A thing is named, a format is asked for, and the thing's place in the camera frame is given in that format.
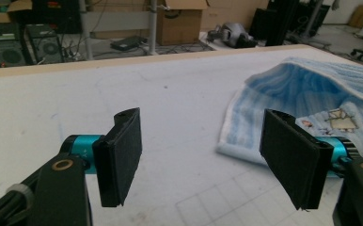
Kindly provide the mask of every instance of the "cable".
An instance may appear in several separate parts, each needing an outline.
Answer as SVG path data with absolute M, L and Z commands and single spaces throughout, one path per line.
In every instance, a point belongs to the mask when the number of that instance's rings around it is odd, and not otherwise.
M 39 61 L 39 62 L 37 63 L 37 65 L 42 64 L 44 61 L 46 61 L 46 57 L 44 57 L 41 61 Z
M 97 1 L 97 2 L 95 2 L 95 3 L 92 3 L 91 5 L 88 5 L 87 7 L 94 7 L 94 6 L 96 6 L 97 4 L 99 4 L 99 3 L 101 3 L 103 0 L 99 0 L 99 1 Z
M 75 52 L 75 54 L 71 55 L 72 57 L 75 57 L 79 53 L 79 47 L 80 47 L 81 42 L 82 42 L 82 33 L 79 35 L 79 41 L 78 41 L 78 44 L 76 45 L 76 52 Z
M 107 7 L 107 4 L 108 4 L 108 0 L 105 0 L 104 5 L 103 5 L 102 12 L 100 13 L 100 16 L 99 16 L 99 19 L 97 20 L 97 23 L 94 25 L 93 29 L 91 29 L 90 32 L 94 32 L 96 30 L 96 28 L 99 26 L 100 21 L 102 20 L 103 14 L 105 12 L 105 9 Z
M 36 170 L 23 180 L 22 184 L 28 186 L 31 190 L 35 190 L 39 172 L 40 169 Z M 6 225 L 9 219 L 21 213 L 25 207 L 26 201 L 23 194 L 13 190 L 6 193 L 6 195 L 0 198 L 0 225 Z M 22 218 L 18 218 L 18 221 L 26 218 L 27 215 L 21 217 Z

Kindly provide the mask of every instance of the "white table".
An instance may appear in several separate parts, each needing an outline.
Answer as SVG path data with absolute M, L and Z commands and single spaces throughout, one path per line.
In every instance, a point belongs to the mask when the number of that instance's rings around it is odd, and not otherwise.
M 292 56 L 349 63 L 296 45 L 0 69 L 0 197 L 67 136 L 106 134 L 114 114 L 140 107 L 125 206 L 102 208 L 87 176 L 95 225 L 333 225 L 341 180 L 327 180 L 319 210 L 295 211 L 270 170 L 214 151 L 235 91 Z

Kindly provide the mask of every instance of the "blue towel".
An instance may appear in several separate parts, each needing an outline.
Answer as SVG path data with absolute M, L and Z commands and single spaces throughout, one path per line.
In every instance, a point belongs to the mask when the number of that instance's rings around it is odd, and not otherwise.
M 316 137 L 347 137 L 363 156 L 363 66 L 288 58 L 249 77 L 229 108 L 216 150 L 267 165 L 260 156 L 263 111 L 295 116 Z

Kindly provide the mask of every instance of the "wall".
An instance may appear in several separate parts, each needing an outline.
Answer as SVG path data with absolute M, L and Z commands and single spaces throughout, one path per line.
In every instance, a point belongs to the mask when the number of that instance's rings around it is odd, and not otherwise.
M 332 5 L 334 0 L 325 0 L 325 5 Z M 356 7 L 363 5 L 363 0 L 339 0 L 339 9 L 328 11 L 324 24 L 348 24 Z
M 130 12 L 146 10 L 149 0 L 87 0 L 90 11 Z M 93 31 L 96 39 L 119 39 L 131 36 L 147 37 L 149 30 Z

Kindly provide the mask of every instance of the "cartoon print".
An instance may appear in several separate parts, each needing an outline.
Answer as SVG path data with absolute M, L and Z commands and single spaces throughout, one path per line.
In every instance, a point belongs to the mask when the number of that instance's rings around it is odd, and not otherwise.
M 327 136 L 333 135 L 332 131 L 329 130 L 328 128 L 319 129 L 319 130 L 322 132 L 322 135 L 327 135 Z
M 302 124 L 304 124 L 307 128 L 313 127 L 313 124 L 310 121 L 302 120 Z
M 337 108 L 335 110 L 328 111 L 330 125 L 332 129 L 338 129 L 341 132 L 353 133 L 357 126 L 353 120 L 353 116 L 348 115 L 343 109 Z

